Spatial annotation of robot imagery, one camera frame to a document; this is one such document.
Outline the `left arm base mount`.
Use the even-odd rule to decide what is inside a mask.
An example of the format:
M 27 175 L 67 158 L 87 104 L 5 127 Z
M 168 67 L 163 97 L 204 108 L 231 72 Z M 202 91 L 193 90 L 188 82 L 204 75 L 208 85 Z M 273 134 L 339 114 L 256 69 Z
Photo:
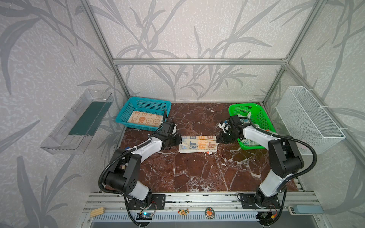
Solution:
M 163 210 L 165 207 L 165 194 L 148 194 L 145 200 L 128 199 L 127 205 L 130 210 L 148 209 L 148 210 Z

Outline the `orange rabbit towel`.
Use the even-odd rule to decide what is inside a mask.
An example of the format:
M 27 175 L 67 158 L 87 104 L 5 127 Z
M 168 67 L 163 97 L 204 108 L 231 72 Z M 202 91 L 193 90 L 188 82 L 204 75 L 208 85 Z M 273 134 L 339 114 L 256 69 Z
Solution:
M 163 121 L 162 115 L 145 113 L 141 111 L 134 111 L 132 112 L 127 122 L 131 124 L 159 127 L 162 121 Z

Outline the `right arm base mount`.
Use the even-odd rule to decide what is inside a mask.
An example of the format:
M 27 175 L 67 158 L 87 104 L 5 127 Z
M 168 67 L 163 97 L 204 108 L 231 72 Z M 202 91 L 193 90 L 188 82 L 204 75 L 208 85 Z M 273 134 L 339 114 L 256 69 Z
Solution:
M 280 209 L 281 207 L 277 194 L 266 197 L 261 193 L 238 193 L 237 197 L 243 209 L 269 209 L 270 206 Z

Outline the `teal plastic basket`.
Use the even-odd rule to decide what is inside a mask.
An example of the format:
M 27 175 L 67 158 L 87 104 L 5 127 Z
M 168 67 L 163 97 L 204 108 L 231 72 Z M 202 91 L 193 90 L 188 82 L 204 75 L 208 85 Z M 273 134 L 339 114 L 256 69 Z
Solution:
M 169 101 L 132 97 L 117 115 L 116 122 L 127 128 L 154 132 L 161 125 L 163 117 L 169 115 L 171 106 Z

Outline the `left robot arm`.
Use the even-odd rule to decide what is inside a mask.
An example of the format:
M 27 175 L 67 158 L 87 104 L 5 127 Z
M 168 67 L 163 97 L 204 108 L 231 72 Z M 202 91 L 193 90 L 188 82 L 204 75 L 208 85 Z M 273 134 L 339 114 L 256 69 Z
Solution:
M 139 181 L 140 166 L 153 154 L 181 142 L 182 136 L 177 133 L 176 124 L 163 122 L 145 142 L 128 149 L 117 149 L 98 179 L 100 190 L 150 204 L 152 191 Z

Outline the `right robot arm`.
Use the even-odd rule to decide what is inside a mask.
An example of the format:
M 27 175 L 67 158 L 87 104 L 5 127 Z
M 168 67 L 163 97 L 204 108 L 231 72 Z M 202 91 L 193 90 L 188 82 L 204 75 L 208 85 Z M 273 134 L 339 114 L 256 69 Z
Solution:
M 217 143 L 229 144 L 238 139 L 249 139 L 269 152 L 270 172 L 256 189 L 253 198 L 259 208 L 271 205 L 276 196 L 282 192 L 291 179 L 311 171 L 317 163 L 317 153 L 308 143 L 291 136 L 277 135 L 255 125 L 248 117 L 234 115 L 218 124 L 221 129 L 216 136 Z M 299 151 L 298 144 L 308 148 L 313 156 L 312 162 L 305 170 L 305 163 Z

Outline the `rabbit lettered towel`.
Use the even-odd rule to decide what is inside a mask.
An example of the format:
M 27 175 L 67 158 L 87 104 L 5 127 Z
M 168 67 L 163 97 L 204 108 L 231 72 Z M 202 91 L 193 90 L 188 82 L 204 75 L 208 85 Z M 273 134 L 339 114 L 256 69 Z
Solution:
M 216 136 L 182 136 L 182 142 L 179 145 L 179 153 L 212 154 L 217 152 L 218 145 Z

